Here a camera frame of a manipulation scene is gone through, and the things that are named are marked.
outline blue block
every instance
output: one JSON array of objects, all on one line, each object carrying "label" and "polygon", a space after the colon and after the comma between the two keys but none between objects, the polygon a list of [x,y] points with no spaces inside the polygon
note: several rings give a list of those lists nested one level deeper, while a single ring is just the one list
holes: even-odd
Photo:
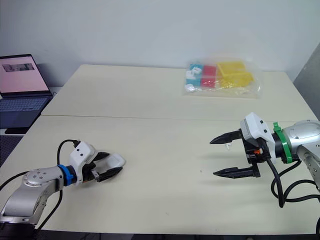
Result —
[{"label": "blue block", "polygon": [[200,87],[201,86],[201,78],[202,78],[202,72],[204,70],[204,65],[203,64],[190,64],[189,70],[191,71],[193,68],[199,68],[201,69],[201,73],[199,74],[194,74],[195,79],[190,79],[187,78],[185,80],[185,84],[192,84],[195,87]]},{"label": "blue block", "polygon": [[201,86],[201,78],[197,78],[197,79],[187,78],[185,80],[185,84],[193,84],[193,86],[195,86],[195,87],[200,87]]}]

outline table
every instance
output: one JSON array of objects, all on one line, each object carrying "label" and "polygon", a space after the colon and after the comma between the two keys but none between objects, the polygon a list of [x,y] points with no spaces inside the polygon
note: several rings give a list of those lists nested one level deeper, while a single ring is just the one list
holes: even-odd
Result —
[{"label": "table", "polygon": [[[286,127],[293,122],[280,121]],[[319,202],[286,203],[270,192],[273,175],[266,163],[260,178],[228,179],[212,172],[248,166],[242,141],[231,150],[209,141],[240,127],[238,121],[40,116],[0,168],[0,183],[13,174],[54,166],[64,139],[80,139],[98,150],[126,159],[115,178],[64,189],[63,200],[46,230],[100,233],[210,235],[309,234],[315,232]],[[68,165],[71,144],[61,151]],[[279,171],[287,165],[276,164]],[[311,179],[302,164],[282,178],[284,187]],[[15,180],[0,194],[0,208],[20,185]],[[292,197],[317,194],[298,187]],[[56,204],[49,198],[42,221]]]},{"label": "table", "polygon": [[240,121],[317,119],[284,72],[263,72],[260,99],[184,94],[185,69],[81,65],[42,112],[50,116]]}]

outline plastic bag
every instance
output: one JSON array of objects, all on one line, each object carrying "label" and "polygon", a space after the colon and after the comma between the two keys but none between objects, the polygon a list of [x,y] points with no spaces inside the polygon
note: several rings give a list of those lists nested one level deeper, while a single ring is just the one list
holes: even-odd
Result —
[{"label": "plastic bag", "polygon": [[241,59],[195,61],[186,70],[184,90],[192,96],[256,99],[262,91],[262,73]]}]

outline laptop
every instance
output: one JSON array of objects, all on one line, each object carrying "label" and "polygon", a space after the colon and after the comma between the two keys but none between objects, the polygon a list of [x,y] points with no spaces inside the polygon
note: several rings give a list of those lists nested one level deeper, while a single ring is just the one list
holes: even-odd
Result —
[{"label": "laptop", "polygon": [[28,128],[52,94],[31,54],[0,56],[0,128]]}]

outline yellow block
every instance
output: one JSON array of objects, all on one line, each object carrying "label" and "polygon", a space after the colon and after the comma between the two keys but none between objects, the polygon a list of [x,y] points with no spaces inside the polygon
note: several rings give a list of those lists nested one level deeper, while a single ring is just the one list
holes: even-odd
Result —
[{"label": "yellow block", "polygon": [[246,87],[254,81],[251,72],[241,61],[226,61],[217,63],[217,80],[222,88]]}]

